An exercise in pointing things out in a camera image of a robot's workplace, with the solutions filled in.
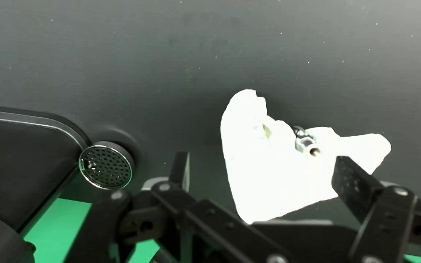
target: dark gray wall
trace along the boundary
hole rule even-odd
[[[0,105],[134,149],[133,188],[187,149],[193,193],[232,209],[218,126],[243,88],[288,123],[383,133],[377,177],[421,194],[421,0],[0,0]]]

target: green mat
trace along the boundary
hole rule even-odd
[[[64,199],[53,203],[25,237],[26,241],[37,245],[37,263],[61,263],[64,260],[89,207],[89,203]],[[156,251],[158,245],[153,241],[140,243],[129,262],[149,263]],[[414,263],[421,263],[421,257],[406,257]]]

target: screw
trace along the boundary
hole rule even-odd
[[[401,187],[395,187],[395,191],[396,191],[396,194],[399,194],[399,196],[406,196],[406,194],[408,194],[406,190],[405,190],[405,188],[401,188]]]
[[[272,254],[268,257],[268,263],[288,263],[285,257],[279,254]]]
[[[322,153],[322,150],[319,150],[317,148],[310,150],[310,155],[313,155],[313,156],[319,156],[320,153]]]
[[[123,191],[115,191],[115,193],[113,193],[113,194],[111,194],[111,199],[113,199],[113,200],[120,200],[120,199],[123,199]]]
[[[361,263],[383,263],[383,262],[374,256],[364,256]]]
[[[159,191],[168,191],[171,187],[168,183],[164,183],[158,187]]]

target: crumpled cloth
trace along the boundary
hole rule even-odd
[[[240,218],[269,221],[338,194],[332,188],[336,156],[349,156],[373,174],[390,152],[382,134],[341,137],[332,127],[306,130],[320,155],[295,149],[289,124],[268,115],[256,91],[235,93],[221,120],[222,152]]]

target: speaker grille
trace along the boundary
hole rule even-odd
[[[80,153],[79,169],[92,186],[117,190],[132,181],[133,159],[121,146],[101,142]]]

